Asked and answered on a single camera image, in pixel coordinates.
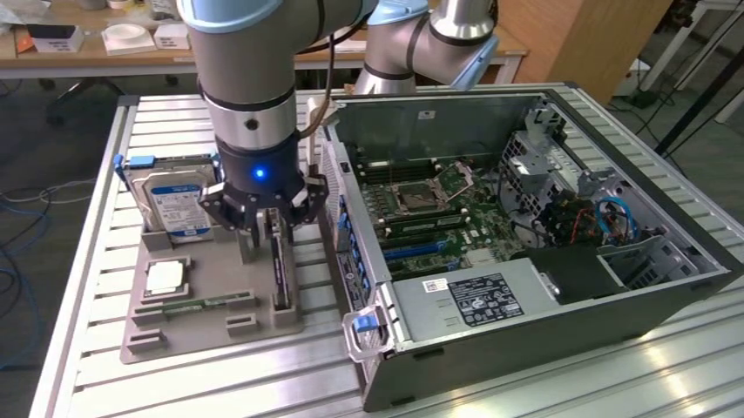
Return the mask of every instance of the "motherboard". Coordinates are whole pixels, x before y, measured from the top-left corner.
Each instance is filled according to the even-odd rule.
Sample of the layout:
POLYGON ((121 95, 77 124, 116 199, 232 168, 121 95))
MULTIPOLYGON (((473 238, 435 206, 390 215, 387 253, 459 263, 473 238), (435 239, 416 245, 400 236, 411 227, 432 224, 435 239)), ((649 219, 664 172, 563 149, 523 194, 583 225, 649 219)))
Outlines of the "motherboard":
POLYGON ((376 162, 358 174, 394 280, 498 263, 525 249, 485 162, 376 162))

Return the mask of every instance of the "blue cable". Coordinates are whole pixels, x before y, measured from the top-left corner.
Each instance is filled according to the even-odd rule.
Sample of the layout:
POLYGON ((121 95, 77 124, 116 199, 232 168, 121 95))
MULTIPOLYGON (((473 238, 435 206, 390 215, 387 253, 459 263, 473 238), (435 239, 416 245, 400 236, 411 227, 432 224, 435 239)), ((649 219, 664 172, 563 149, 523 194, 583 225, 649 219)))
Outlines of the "blue cable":
POLYGON ((30 305, 30 312, 33 314, 33 335, 30 336, 30 340, 28 344, 22 348, 22 350, 10 356, 10 358, 0 364, 0 370, 5 367, 12 366, 14 362, 17 362, 22 357, 25 357, 38 346, 40 341, 40 334, 41 334, 41 318, 38 314, 38 305, 36 303, 36 296, 33 295, 33 289, 30 288, 30 283, 28 280, 20 275, 16 271, 8 270, 6 268, 0 268, 0 271, 12 274, 13 277, 18 280, 18 286, 21 287, 22 293, 25 294, 25 299, 30 305))
POLYGON ((609 226, 605 223, 605 220, 602 219, 602 203, 611 203, 619 206, 619 208, 622 209, 622 211, 625 212, 625 220, 626 222, 630 224, 630 231, 632 231, 632 237, 637 238, 638 237, 638 226, 636 225, 636 221, 632 218, 632 212, 630 212, 630 207, 628 206, 628 204, 625 204, 625 202, 622 201, 622 199, 615 198, 615 197, 606 197, 606 198, 601 198, 598 202, 595 202, 595 206, 594 206, 594 215, 597 218, 597 224, 599 225, 599 228, 602 229, 602 232, 611 235, 613 231, 609 229, 609 226))
POLYGON ((32 216, 36 216, 36 217, 41 218, 41 226, 40 226, 38 231, 36 232, 36 235, 33 236, 33 238, 30 238, 29 241, 25 244, 22 244, 17 248, 14 248, 12 251, 8 251, 8 254, 10 254, 13 256, 13 255, 17 255, 29 246, 32 246, 36 243, 36 241, 38 241, 38 239, 41 238, 44 233, 46 233, 46 230, 49 229, 49 216, 45 215, 41 212, 21 211, 20 209, 14 209, 10 206, 5 205, 4 203, 0 203, 0 207, 2 207, 8 212, 16 213, 18 215, 32 215, 32 216))

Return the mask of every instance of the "power supply label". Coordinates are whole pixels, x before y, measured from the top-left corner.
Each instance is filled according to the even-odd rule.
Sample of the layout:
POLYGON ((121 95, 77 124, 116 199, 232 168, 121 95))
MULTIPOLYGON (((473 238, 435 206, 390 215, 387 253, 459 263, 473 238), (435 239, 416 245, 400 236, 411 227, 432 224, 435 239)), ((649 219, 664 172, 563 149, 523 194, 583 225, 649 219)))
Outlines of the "power supply label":
POLYGON ((209 231, 209 217, 199 206, 201 188, 176 185, 152 188, 152 199, 164 229, 180 242, 199 239, 209 231))
POLYGON ((501 273, 450 283, 450 293, 470 327, 525 314, 501 273))

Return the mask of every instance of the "white box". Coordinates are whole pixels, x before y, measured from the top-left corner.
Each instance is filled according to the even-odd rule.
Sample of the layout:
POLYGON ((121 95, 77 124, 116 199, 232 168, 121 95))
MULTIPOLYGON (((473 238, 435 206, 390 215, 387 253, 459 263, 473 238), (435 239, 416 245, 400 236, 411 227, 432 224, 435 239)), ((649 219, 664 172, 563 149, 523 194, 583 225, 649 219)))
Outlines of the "white box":
POLYGON ((54 38, 37 38, 32 37, 33 46, 36 46, 36 51, 38 52, 79 52, 83 46, 83 41, 85 40, 85 35, 79 26, 75 27, 72 36, 69 37, 54 37, 54 38))
POLYGON ((617 91, 614 91, 615 96, 630 96, 636 89, 638 88, 638 80, 642 81, 642 78, 646 77, 649 73, 650 67, 646 63, 644 63, 640 59, 632 63, 632 67, 625 74, 625 78, 622 82, 617 86, 617 91))
POLYGON ((189 50, 185 25, 161 24, 155 31, 155 45, 160 50, 189 50))
MULTIPOLYGON (((129 24, 120 24, 115 26, 135 26, 129 24)), ((109 56, 136 54, 139 52, 156 51, 155 42, 149 32, 143 29, 141 34, 133 38, 120 40, 115 37, 107 36, 105 30, 101 32, 103 45, 105 46, 105 54, 109 56)))

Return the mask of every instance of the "metal table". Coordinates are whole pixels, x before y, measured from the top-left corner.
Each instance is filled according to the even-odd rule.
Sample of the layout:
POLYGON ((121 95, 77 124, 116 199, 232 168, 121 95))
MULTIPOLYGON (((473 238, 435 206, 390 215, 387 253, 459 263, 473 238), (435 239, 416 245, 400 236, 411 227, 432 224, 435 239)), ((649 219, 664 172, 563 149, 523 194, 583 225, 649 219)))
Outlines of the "metal table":
MULTIPOLYGON (((559 93, 744 260, 741 226, 582 91, 563 86, 559 93)), ((310 94, 319 92, 303 92, 300 103, 310 94)), ((299 114, 303 120, 304 106, 299 114)), ((566 133, 590 167, 606 166, 581 134, 566 133)), ((121 365, 141 219, 112 175, 112 156, 184 155, 211 149, 211 141, 197 96, 121 100, 30 416, 744 416, 742 280, 637 340, 367 415, 315 226, 299 230, 295 247, 307 325, 300 334, 121 365)))

